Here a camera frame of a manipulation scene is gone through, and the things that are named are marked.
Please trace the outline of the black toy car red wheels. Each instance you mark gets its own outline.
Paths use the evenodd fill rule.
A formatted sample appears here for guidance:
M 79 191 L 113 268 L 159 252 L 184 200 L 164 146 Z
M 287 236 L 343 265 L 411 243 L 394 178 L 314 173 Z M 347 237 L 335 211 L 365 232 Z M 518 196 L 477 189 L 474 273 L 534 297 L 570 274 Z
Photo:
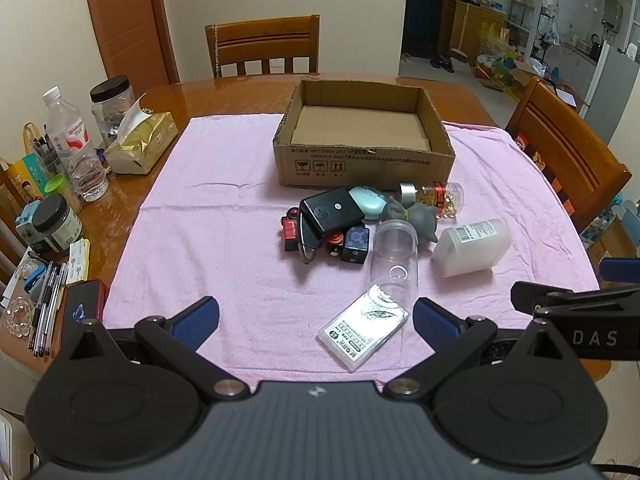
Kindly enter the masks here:
M 352 226 L 341 232 L 329 234 L 323 241 L 332 257 L 344 262 L 363 264 L 369 253 L 370 230 L 364 226 Z

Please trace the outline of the wooden door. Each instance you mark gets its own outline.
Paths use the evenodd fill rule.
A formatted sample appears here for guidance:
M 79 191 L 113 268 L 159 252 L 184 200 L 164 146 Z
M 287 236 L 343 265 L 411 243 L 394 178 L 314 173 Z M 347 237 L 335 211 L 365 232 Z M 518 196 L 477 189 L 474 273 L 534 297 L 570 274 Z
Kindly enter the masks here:
M 164 0 L 87 3 L 107 77 L 127 76 L 136 96 L 179 81 Z

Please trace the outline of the white refrigerator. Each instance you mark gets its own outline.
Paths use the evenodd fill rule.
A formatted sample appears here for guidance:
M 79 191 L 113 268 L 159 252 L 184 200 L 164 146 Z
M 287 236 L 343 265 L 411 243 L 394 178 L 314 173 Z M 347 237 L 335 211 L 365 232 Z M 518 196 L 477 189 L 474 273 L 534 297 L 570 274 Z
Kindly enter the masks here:
M 603 43 L 579 116 L 605 144 L 612 140 L 638 75 L 636 61 Z

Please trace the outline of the black lid plastic jar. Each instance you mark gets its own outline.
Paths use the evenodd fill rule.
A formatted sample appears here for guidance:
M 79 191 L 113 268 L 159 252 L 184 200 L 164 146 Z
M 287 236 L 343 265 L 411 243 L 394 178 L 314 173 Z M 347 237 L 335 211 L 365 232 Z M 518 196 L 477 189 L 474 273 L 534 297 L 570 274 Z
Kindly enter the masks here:
M 118 128 L 136 102 L 134 89 L 124 75 L 108 78 L 89 92 L 92 114 L 102 136 L 104 148 L 117 138 Z

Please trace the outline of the water bottle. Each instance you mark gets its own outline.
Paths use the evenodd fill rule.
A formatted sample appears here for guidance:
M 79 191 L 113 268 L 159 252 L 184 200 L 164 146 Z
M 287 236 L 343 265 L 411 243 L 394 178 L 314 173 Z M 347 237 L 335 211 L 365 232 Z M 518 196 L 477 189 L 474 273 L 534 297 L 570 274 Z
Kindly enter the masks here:
M 58 87 L 49 89 L 42 98 L 48 109 L 46 133 L 72 188 L 85 202 L 96 202 L 107 191 L 108 180 L 80 111 L 63 99 Z

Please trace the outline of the black square device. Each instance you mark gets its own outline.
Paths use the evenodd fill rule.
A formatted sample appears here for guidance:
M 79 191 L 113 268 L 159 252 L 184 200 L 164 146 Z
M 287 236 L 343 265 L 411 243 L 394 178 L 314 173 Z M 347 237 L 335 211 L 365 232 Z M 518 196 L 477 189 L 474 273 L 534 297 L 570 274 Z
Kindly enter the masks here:
M 298 209 L 298 246 L 302 254 L 315 252 L 327 235 L 364 219 L 347 188 L 332 188 L 303 198 Z

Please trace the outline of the wooden chair right side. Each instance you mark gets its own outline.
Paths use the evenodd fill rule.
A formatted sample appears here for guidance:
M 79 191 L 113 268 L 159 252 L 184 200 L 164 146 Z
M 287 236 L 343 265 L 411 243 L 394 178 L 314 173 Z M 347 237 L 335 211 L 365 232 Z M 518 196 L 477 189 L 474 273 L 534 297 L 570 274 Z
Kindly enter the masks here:
M 529 79 L 506 132 L 525 139 L 524 153 L 539 158 L 541 172 L 574 227 L 585 231 L 631 179 L 631 172 L 579 115 L 544 81 Z

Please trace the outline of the red toy block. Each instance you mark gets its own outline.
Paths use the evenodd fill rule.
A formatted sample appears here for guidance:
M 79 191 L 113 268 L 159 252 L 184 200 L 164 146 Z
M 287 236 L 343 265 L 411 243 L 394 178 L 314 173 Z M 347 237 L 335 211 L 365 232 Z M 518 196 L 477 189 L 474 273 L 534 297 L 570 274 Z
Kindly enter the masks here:
M 298 215 L 299 209 L 291 207 L 281 218 L 283 249 L 286 252 L 298 249 Z

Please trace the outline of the small black lid jar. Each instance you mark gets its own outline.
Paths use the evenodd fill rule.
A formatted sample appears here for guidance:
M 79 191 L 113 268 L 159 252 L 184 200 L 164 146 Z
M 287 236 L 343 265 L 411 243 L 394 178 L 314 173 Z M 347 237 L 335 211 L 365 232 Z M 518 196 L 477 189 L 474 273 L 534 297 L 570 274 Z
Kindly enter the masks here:
M 66 252 L 82 234 L 78 215 L 65 197 L 58 193 L 47 196 L 39 203 L 32 216 L 32 225 L 57 252 Z

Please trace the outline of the clear plastic jar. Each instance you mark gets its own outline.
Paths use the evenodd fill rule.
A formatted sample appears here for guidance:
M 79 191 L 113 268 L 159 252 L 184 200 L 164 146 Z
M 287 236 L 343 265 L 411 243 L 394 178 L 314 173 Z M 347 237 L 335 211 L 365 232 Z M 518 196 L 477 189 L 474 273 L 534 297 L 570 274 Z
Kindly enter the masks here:
M 383 221 L 375 230 L 370 282 L 405 309 L 416 300 L 418 288 L 418 236 L 407 221 Z

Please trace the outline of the capsule bottle silver cap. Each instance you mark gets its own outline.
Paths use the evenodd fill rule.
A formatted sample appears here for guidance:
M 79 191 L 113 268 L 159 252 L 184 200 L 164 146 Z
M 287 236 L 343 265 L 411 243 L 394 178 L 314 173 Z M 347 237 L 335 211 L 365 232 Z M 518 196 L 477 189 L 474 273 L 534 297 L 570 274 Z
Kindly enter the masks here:
M 397 200 L 408 208 L 414 204 L 435 207 L 439 218 L 454 219 L 464 206 L 464 191 L 456 182 L 433 182 L 426 185 L 401 183 Z

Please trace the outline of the green lid bottle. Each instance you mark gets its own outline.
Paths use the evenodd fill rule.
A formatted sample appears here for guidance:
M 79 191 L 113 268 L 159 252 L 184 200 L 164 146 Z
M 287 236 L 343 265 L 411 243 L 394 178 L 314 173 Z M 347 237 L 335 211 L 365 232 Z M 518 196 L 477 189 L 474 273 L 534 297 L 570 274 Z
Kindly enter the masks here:
M 74 191 L 74 188 L 70 184 L 70 181 L 65 177 L 65 174 L 55 174 L 53 177 L 50 177 L 44 187 L 44 192 L 46 192 L 47 195 L 62 195 L 68 203 L 68 206 L 70 206 L 76 214 L 81 211 L 81 198 Z

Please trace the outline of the wooden chair far side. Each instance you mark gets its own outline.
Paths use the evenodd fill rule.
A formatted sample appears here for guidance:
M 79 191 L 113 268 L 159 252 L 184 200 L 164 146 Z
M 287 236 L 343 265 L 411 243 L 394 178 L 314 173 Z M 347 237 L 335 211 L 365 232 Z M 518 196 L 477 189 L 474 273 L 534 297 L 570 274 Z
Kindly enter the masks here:
M 277 58 L 282 58 L 286 74 L 295 73 L 296 58 L 306 58 L 308 74 L 318 73 L 319 14 L 210 24 L 205 26 L 205 37 L 215 78 L 231 65 L 245 76 L 248 62 L 259 62 L 260 73 L 270 75 L 270 62 Z

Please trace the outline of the card box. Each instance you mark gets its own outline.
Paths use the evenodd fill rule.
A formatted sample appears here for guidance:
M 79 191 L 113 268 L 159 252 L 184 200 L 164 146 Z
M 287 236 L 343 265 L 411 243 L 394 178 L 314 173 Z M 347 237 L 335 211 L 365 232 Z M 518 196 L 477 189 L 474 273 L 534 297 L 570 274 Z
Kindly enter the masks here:
M 373 284 L 320 328 L 317 339 L 351 373 L 367 362 L 408 317 L 401 304 Z

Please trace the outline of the dark red box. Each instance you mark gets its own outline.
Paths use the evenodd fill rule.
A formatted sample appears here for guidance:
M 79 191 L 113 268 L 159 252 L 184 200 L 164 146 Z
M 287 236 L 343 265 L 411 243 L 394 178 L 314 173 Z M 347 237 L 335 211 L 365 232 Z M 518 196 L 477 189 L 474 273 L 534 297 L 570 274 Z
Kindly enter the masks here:
M 72 336 L 86 318 L 103 321 L 107 296 L 108 287 L 101 280 L 78 282 L 67 287 L 63 301 L 61 344 Z

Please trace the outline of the white plastic container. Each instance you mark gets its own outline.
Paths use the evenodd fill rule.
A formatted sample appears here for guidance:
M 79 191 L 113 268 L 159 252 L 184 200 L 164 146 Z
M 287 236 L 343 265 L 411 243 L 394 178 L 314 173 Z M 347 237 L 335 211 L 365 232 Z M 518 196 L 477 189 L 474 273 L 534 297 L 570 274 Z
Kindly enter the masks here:
M 511 240 L 499 219 L 457 224 L 442 231 L 431 262 L 443 278 L 490 270 L 506 254 Z

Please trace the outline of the pens bundle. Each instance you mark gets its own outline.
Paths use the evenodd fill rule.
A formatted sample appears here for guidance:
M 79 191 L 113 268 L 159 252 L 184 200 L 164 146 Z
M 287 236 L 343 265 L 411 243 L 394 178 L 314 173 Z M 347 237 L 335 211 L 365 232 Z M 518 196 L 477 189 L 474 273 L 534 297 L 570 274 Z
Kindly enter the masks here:
M 46 281 L 43 283 L 38 300 L 37 313 L 32 319 L 37 325 L 32 330 L 32 339 L 29 341 L 29 349 L 36 358 L 43 358 L 51 352 L 58 306 L 66 283 L 66 271 L 66 263 L 52 264 L 47 270 Z

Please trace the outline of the grey cat figurine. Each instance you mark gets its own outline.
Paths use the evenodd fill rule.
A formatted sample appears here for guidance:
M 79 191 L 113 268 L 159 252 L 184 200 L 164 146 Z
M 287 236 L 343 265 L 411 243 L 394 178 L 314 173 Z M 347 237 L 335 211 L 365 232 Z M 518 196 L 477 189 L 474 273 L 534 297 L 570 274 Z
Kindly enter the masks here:
M 390 198 L 382 211 L 381 220 L 404 220 L 410 223 L 416 230 L 420 247 L 438 242 L 436 234 L 438 218 L 437 209 L 434 206 L 415 203 L 405 207 L 394 198 Z

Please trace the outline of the gold tissue pack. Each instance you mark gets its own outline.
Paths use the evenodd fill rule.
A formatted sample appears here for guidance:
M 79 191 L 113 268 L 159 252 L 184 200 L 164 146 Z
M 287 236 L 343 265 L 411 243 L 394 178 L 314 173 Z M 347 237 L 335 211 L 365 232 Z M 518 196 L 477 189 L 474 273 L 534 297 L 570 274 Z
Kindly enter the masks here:
M 105 150 L 114 174 L 146 176 L 178 134 L 171 112 L 152 113 L 141 101 L 126 111 L 116 140 Z

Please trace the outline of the cardboard box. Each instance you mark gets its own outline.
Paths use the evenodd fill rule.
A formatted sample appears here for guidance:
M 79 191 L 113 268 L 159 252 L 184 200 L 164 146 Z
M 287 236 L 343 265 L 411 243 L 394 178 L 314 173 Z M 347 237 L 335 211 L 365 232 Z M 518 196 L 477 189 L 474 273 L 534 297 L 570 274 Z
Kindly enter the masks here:
M 456 153 L 428 92 L 304 79 L 272 140 L 278 181 L 298 188 L 446 183 Z

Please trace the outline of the wooden chair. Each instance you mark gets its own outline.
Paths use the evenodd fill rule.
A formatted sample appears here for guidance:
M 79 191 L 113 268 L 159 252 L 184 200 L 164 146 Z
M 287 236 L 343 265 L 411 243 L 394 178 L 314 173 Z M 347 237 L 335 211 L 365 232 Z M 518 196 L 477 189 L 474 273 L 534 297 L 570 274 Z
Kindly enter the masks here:
M 306 58 L 308 74 L 318 73 L 319 14 L 210 24 L 205 26 L 205 37 L 215 78 L 231 65 L 245 76 L 248 62 L 259 62 L 260 73 L 270 75 L 270 62 L 277 58 L 282 58 L 286 74 L 295 73 L 296 58 Z
M 539 158 L 541 172 L 574 227 L 585 231 L 631 179 L 631 172 L 579 115 L 544 81 L 529 79 L 506 132 L 525 139 L 524 153 Z

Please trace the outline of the pink tablecloth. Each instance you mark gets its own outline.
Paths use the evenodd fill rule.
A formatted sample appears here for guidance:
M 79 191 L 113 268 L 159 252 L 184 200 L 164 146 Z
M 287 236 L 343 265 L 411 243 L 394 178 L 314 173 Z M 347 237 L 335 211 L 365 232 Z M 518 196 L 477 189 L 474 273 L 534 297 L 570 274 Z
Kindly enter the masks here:
M 454 222 L 386 200 L 367 221 L 352 186 L 284 188 L 277 115 L 192 120 L 143 203 L 103 311 L 109 328 L 207 310 L 177 335 L 249 385 L 373 380 L 430 355 L 412 327 L 427 298 L 503 328 L 529 318 L 516 282 L 590 292 L 598 282 L 538 167 L 498 128 L 449 124 Z

